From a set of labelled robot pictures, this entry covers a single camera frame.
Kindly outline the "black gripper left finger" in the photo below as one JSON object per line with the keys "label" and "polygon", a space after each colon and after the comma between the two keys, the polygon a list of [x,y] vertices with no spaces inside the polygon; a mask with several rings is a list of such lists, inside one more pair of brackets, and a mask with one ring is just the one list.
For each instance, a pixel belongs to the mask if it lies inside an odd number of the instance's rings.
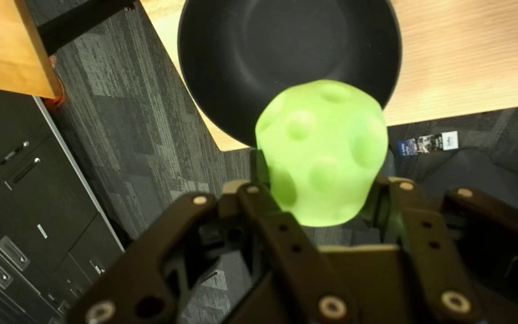
{"label": "black gripper left finger", "polygon": [[225,324],[344,324],[344,291],[329,261],[270,194],[266,158],[232,192],[187,192],[76,302],[67,324],[176,324],[193,290],[227,254],[256,282]]}

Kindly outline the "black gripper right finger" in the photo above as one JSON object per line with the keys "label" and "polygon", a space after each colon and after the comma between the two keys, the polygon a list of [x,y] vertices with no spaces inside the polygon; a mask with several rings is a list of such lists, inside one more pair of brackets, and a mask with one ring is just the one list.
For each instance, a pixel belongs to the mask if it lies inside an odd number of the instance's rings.
{"label": "black gripper right finger", "polygon": [[435,324],[518,324],[518,209],[473,187],[439,198],[408,178],[378,176],[364,219],[403,250]]}

